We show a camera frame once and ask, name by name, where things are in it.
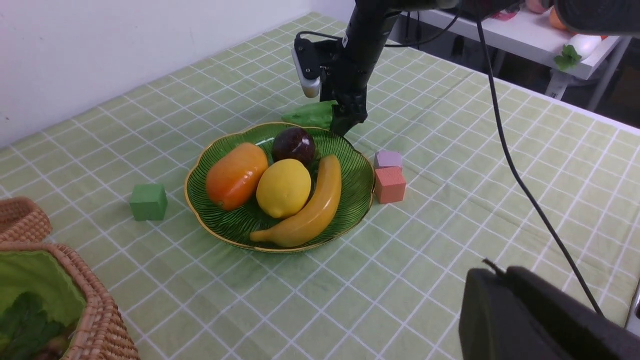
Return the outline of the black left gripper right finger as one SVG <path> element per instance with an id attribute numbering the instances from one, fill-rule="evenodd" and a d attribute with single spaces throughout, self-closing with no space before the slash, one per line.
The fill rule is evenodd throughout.
<path id="1" fill-rule="evenodd" d="M 574 360 L 637 360 L 639 337 L 521 266 L 506 269 L 515 296 Z"/>

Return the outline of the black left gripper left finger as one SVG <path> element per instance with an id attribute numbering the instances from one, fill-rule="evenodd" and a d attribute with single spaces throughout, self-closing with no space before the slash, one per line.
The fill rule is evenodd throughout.
<path id="1" fill-rule="evenodd" d="M 458 336 L 464 360 L 573 360 L 561 341 L 560 304 L 570 300 L 555 285 L 520 266 L 466 274 Z"/>

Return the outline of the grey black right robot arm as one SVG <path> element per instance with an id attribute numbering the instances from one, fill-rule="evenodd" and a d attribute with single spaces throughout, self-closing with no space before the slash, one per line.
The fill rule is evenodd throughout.
<path id="1" fill-rule="evenodd" d="M 311 9 L 340 21 L 348 21 L 354 9 L 354 1 L 311 0 Z M 436 28 L 444 28 L 450 23 L 453 15 L 435 10 L 420 11 L 419 18 L 422 23 Z M 405 16 L 400 19 L 391 32 L 391 39 L 397 42 L 402 41 L 401 36 L 404 33 L 405 23 L 407 22 Z M 507 21 L 488 18 L 482 22 L 482 27 L 487 45 L 503 53 L 517 55 L 551 68 L 555 68 L 554 57 L 560 52 L 562 45 L 570 38 L 570 35 L 550 27 L 546 15 L 538 16 L 527 9 L 521 10 L 514 18 Z M 457 20 L 450 28 L 450 32 L 473 40 L 479 39 L 475 23 L 467 19 Z M 594 93 L 590 96 L 588 105 L 586 105 L 588 111 L 595 112 L 595 107 L 610 83 L 613 73 L 617 69 L 631 39 L 631 36 L 609 37 L 599 44 L 598 48 L 585 61 L 579 63 L 575 68 L 569 69 L 569 75 L 581 80 L 587 80 L 594 78 L 594 73 L 605 60 L 608 60 L 607 67 L 602 73 Z M 553 75 L 551 82 L 553 84 L 547 86 L 546 91 L 544 91 L 545 95 L 550 97 L 553 94 L 557 94 L 555 100 L 562 100 L 559 91 L 561 86 L 563 87 L 562 91 L 567 88 L 568 75 Z M 596 120 L 601 120 L 634 135 L 639 135 L 639 130 L 633 126 L 622 124 L 619 121 L 601 115 L 594 114 L 594 117 Z"/>

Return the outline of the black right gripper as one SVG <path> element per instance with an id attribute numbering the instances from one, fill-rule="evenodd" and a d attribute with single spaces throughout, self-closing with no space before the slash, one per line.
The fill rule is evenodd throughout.
<path id="1" fill-rule="evenodd" d="M 340 47 L 326 68 L 326 85 L 331 87 L 330 131 L 344 137 L 368 118 L 367 86 L 373 71 L 370 57 L 361 57 Z"/>

